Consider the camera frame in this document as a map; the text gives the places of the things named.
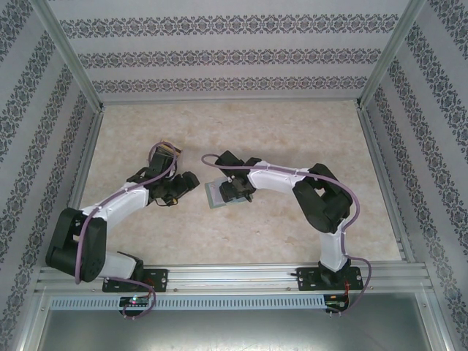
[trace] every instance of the patterned wallpaper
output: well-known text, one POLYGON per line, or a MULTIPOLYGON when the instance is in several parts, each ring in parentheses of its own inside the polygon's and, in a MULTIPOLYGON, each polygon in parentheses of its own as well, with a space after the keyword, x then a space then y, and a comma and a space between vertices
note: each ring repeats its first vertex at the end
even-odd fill
POLYGON ((359 97, 407 1, 50 6, 101 99, 115 102, 359 97))
POLYGON ((367 106, 457 350, 468 350, 467 18, 462 1, 428 1, 367 106))
POLYGON ((0 350, 8 350, 95 111, 27 1, 0 1, 0 24, 0 350))

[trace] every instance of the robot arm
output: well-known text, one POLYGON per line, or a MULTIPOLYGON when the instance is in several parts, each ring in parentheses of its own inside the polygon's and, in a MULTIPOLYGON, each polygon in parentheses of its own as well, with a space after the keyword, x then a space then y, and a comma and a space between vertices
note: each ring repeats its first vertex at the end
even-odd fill
POLYGON ((75 275, 79 236, 90 213, 98 207, 86 228, 80 264, 80 280, 91 282, 97 277, 116 277, 141 281, 143 261, 121 252, 106 252, 107 233, 135 211, 156 199, 164 206, 178 203, 178 199, 200 183, 191 172, 175 175, 171 171, 158 181, 135 187, 163 173, 169 168, 173 155, 157 149, 148 167, 142 168, 116 192, 104 206, 99 203, 81 210, 66 208, 58 218, 56 229, 46 255, 46 263, 64 273, 75 275))
POLYGON ((342 188, 316 178, 298 175, 299 172, 317 174, 337 180, 324 165, 316 164, 307 169, 292 169, 292 174, 271 170, 274 165, 251 158, 247 162, 235 157, 230 151, 224 152, 215 162, 218 166, 255 166, 262 169, 224 170, 227 181, 220 186, 220 193, 226 203, 233 199, 250 197, 257 189, 270 189, 294 195, 309 224, 320 231, 321 256, 320 264, 332 272, 341 270, 348 258, 341 250, 341 227, 350 215, 352 198, 342 188))

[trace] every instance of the small square object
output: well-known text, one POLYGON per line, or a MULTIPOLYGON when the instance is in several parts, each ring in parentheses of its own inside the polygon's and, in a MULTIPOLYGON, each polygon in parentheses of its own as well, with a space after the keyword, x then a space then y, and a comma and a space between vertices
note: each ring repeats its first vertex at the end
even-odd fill
POLYGON ((219 192, 219 187, 226 180, 227 178, 223 177, 217 178, 210 183, 205 183, 206 196, 208 197, 208 204, 210 205, 211 209, 231 205, 233 203, 243 203, 244 201, 247 201, 245 197, 241 197, 240 199, 234 199, 228 203, 225 203, 222 199, 221 193, 219 192))

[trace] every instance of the enclosure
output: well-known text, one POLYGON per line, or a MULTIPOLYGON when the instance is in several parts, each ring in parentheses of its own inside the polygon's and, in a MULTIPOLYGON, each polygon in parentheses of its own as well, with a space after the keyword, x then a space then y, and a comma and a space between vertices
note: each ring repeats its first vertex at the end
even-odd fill
POLYGON ((468 349, 466 6, 3 0, 1 348, 468 349), (141 328, 114 313, 120 295, 102 280, 75 285, 45 253, 64 208, 116 191, 160 140, 184 150, 200 186, 107 236, 168 269, 141 328), (320 258, 295 198, 209 208, 204 185, 222 173, 200 158, 226 150, 323 163, 356 192, 347 250, 373 274, 354 312, 313 313, 323 292, 291 276, 320 258))

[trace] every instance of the beige marble floor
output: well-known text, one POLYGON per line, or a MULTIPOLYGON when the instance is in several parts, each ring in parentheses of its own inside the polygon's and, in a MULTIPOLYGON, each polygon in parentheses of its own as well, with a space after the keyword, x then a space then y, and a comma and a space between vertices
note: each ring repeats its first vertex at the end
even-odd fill
POLYGON ((348 230, 348 252, 370 260, 400 260, 354 105, 349 102, 234 102, 108 107, 82 207, 117 190, 147 164, 161 139, 184 149, 181 170, 201 185, 177 206, 155 204, 127 217, 107 237, 109 250, 146 264, 300 263, 320 257, 317 232, 295 198, 263 190, 253 203, 211 210, 204 183, 222 176, 202 164, 226 149, 244 160, 311 167, 320 162, 361 200, 348 230))

